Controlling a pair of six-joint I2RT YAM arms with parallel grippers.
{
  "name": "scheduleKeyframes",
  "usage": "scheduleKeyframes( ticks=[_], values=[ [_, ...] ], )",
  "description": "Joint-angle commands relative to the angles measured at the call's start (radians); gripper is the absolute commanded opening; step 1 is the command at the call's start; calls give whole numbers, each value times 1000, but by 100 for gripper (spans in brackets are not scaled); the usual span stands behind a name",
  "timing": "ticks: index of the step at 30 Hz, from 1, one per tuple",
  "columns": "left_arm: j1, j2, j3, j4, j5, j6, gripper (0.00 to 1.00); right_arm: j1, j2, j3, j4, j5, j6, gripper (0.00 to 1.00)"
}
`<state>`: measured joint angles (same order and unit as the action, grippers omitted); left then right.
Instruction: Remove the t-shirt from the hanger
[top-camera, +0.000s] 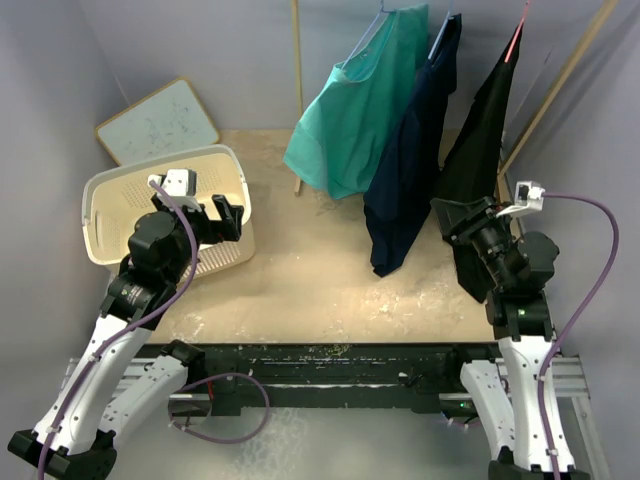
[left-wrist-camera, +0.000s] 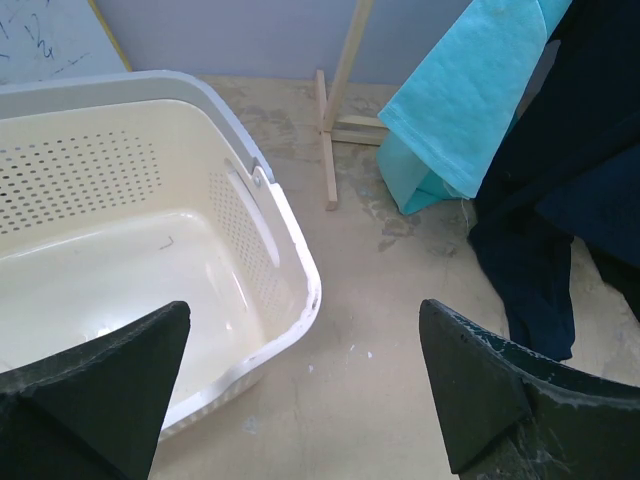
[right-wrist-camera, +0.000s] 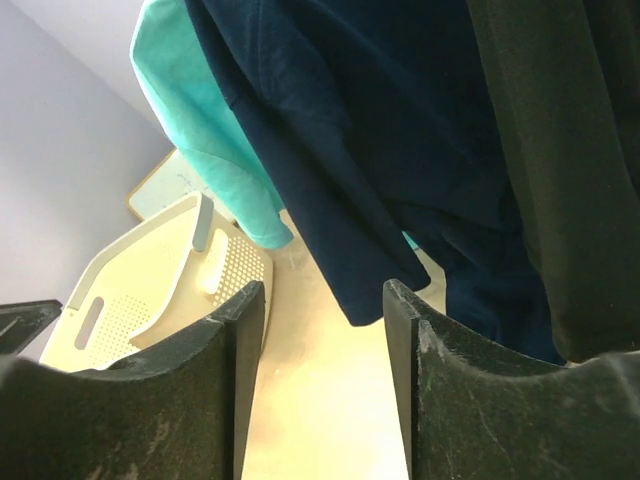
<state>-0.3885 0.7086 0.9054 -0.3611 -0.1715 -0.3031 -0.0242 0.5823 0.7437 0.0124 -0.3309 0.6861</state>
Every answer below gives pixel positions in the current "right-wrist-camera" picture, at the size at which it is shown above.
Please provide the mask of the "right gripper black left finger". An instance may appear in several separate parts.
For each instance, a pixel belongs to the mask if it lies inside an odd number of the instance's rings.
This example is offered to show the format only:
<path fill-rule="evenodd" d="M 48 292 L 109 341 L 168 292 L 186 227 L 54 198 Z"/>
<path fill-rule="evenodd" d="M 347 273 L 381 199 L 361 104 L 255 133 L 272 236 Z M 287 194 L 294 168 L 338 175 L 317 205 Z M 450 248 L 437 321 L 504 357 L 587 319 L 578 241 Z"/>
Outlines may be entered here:
<path fill-rule="evenodd" d="M 238 479 L 265 316 L 251 282 L 104 370 L 1 359 L 5 479 Z"/>

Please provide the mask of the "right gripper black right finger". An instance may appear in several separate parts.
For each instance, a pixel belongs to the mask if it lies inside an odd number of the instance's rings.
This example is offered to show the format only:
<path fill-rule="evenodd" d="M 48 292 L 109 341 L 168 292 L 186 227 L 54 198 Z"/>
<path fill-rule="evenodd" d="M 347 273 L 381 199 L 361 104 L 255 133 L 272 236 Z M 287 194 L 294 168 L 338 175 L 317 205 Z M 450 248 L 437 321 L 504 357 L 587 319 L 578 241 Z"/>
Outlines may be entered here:
<path fill-rule="evenodd" d="M 639 357 L 575 367 L 510 350 L 383 287 L 383 313 L 412 479 L 635 479 Z"/>

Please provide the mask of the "navy blue t shirt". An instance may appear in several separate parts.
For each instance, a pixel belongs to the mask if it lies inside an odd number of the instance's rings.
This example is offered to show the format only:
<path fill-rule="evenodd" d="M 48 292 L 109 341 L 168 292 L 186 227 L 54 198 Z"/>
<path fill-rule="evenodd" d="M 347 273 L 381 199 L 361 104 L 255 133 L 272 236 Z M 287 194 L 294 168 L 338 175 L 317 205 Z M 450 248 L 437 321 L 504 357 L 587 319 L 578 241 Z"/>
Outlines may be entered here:
<path fill-rule="evenodd" d="M 524 247 L 463 1 L 190 1 L 197 39 L 347 320 L 383 284 L 440 266 L 456 321 L 549 363 L 544 287 Z"/>

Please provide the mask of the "black printed t shirt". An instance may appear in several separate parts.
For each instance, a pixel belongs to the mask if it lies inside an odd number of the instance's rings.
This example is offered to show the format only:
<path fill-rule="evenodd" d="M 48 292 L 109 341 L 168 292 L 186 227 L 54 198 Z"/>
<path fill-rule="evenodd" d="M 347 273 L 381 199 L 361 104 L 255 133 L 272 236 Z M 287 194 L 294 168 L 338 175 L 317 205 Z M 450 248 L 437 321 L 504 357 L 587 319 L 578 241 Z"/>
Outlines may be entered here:
<path fill-rule="evenodd" d="M 639 348 L 639 5 L 468 5 L 554 343 Z"/>

